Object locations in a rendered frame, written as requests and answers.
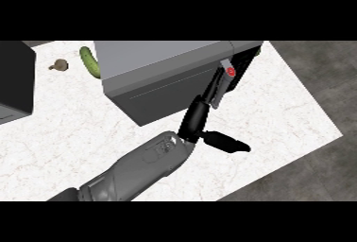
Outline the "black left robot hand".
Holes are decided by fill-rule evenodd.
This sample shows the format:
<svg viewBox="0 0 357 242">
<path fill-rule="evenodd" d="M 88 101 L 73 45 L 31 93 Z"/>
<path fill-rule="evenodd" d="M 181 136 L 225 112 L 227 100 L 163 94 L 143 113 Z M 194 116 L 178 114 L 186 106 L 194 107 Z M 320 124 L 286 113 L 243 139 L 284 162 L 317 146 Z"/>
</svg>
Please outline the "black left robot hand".
<svg viewBox="0 0 357 242">
<path fill-rule="evenodd" d="M 177 135 L 183 139 L 187 153 L 191 153 L 194 144 L 199 139 L 203 139 L 203 143 L 208 146 L 219 149 L 227 153 L 234 153 L 237 151 L 250 151 L 250 146 L 245 142 L 236 140 L 233 137 L 227 136 L 218 131 L 203 130 L 211 102 L 216 97 L 216 89 L 222 73 L 222 68 L 218 67 L 205 92 L 202 95 L 197 95 L 194 97 L 184 115 L 184 119 L 181 121 Z"/>
</svg>

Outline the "grey microwave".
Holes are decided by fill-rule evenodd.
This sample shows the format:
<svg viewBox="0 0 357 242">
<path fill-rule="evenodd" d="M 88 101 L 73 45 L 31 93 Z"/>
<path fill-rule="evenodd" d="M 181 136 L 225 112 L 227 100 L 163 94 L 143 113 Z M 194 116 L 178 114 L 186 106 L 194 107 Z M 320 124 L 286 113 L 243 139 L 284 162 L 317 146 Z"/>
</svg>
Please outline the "grey microwave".
<svg viewBox="0 0 357 242">
<path fill-rule="evenodd" d="M 203 94 L 219 62 L 228 60 L 233 90 L 259 41 L 97 41 L 103 93 L 137 125 L 183 111 Z"/>
</svg>

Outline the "green cucumber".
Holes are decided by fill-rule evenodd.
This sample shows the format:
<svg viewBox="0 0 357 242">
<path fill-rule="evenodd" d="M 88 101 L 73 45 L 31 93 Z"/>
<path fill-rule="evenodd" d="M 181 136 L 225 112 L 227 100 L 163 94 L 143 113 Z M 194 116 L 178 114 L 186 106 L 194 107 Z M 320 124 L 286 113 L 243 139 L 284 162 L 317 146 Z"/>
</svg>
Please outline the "green cucumber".
<svg viewBox="0 0 357 242">
<path fill-rule="evenodd" d="M 100 68 L 98 68 L 98 64 L 97 61 L 91 55 L 90 49 L 82 46 L 79 48 L 79 57 L 82 60 L 82 63 L 85 65 L 85 68 L 88 70 L 88 73 L 96 77 L 100 78 Z"/>
</svg>

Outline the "brown mushroom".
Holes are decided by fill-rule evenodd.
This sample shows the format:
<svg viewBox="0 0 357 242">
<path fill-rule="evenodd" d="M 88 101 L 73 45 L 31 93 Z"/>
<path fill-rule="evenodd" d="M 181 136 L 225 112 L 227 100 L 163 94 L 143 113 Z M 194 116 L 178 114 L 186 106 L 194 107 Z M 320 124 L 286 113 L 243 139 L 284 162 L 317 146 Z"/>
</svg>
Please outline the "brown mushroom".
<svg viewBox="0 0 357 242">
<path fill-rule="evenodd" d="M 57 59 L 54 64 L 48 66 L 50 70 L 65 71 L 67 69 L 67 62 L 63 59 Z"/>
</svg>

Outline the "black box appliance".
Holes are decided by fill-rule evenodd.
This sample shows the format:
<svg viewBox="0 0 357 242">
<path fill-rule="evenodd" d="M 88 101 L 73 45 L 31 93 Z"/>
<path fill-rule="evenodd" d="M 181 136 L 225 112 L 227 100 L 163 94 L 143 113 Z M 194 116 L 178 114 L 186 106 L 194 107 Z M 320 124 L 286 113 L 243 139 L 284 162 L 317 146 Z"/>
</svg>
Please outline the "black box appliance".
<svg viewBox="0 0 357 242">
<path fill-rule="evenodd" d="M 0 41 L 0 125 L 32 114 L 35 59 L 22 41 Z"/>
</svg>

